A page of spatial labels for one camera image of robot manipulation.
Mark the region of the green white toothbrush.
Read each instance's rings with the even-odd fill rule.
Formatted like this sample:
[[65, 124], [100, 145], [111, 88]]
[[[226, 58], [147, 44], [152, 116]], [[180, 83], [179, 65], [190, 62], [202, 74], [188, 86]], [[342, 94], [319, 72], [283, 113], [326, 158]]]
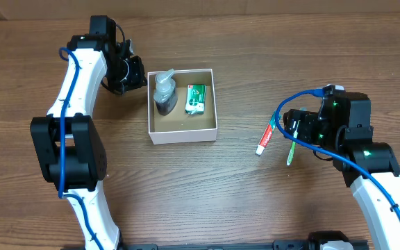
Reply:
[[294, 158], [295, 147], [296, 147], [296, 142], [293, 141], [292, 144], [291, 144], [291, 147], [290, 147], [289, 154], [287, 156], [287, 162], [286, 162], [287, 166], [290, 166], [292, 164], [292, 161], [293, 161], [293, 158]]

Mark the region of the red white toothpaste tube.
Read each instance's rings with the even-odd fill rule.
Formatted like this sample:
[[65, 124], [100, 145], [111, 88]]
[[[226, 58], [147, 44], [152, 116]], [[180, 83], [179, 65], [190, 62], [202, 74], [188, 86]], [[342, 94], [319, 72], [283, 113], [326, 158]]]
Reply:
[[263, 136], [261, 137], [259, 144], [256, 148], [256, 155], [261, 156], [263, 154], [263, 151], [265, 150], [269, 141], [271, 140], [275, 129], [276, 129], [275, 113], [273, 113], [263, 133]]

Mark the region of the clear pump soap bottle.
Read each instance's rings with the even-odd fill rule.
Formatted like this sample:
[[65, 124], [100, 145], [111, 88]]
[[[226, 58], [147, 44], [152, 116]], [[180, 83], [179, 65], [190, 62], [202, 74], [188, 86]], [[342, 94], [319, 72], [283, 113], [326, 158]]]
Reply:
[[178, 96], [176, 93], [176, 82], [172, 78], [174, 69], [156, 75], [156, 90], [153, 99], [160, 115], [168, 115], [175, 107]]

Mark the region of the green soap bar pack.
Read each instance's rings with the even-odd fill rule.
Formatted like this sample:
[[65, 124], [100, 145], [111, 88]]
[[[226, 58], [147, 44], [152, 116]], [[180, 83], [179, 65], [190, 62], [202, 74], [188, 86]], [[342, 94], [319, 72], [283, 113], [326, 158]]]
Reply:
[[205, 111], [206, 85], [188, 85], [185, 112], [189, 115], [202, 115]]

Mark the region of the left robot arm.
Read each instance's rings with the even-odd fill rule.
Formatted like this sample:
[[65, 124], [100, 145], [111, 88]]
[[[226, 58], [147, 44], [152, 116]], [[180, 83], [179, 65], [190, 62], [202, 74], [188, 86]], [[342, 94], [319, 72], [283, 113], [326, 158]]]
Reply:
[[103, 190], [107, 154], [92, 115], [99, 88], [123, 95], [147, 85], [141, 58], [115, 20], [93, 15], [90, 29], [58, 51], [67, 72], [47, 114], [34, 117], [30, 132], [46, 182], [73, 208], [84, 249], [123, 249], [123, 237]]

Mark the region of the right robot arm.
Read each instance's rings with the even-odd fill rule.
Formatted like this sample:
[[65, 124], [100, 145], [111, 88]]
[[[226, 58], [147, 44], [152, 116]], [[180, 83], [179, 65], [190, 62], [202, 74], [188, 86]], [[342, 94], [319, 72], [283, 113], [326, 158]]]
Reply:
[[374, 142], [371, 101], [339, 85], [283, 100], [274, 122], [285, 138], [320, 153], [342, 172], [376, 249], [400, 249], [400, 166], [392, 147]]

